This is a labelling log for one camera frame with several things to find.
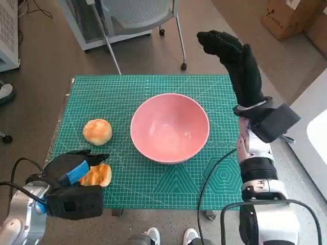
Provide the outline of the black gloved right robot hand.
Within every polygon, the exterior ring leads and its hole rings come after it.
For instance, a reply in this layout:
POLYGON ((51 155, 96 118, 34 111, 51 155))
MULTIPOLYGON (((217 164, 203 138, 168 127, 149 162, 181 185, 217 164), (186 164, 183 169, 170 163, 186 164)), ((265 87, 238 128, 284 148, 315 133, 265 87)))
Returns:
POLYGON ((197 33, 205 53, 217 56, 227 69, 238 105, 251 107, 264 101, 262 79, 249 44, 226 32, 197 33))

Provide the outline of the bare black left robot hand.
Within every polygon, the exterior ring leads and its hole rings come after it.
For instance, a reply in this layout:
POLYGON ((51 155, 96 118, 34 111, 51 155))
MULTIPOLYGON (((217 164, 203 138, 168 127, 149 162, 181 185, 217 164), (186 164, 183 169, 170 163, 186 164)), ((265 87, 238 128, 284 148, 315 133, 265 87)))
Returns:
POLYGON ((44 173, 59 182, 62 187, 73 185, 107 187, 112 180, 111 167, 104 163, 105 153, 78 150, 61 154, 44 167, 44 173))

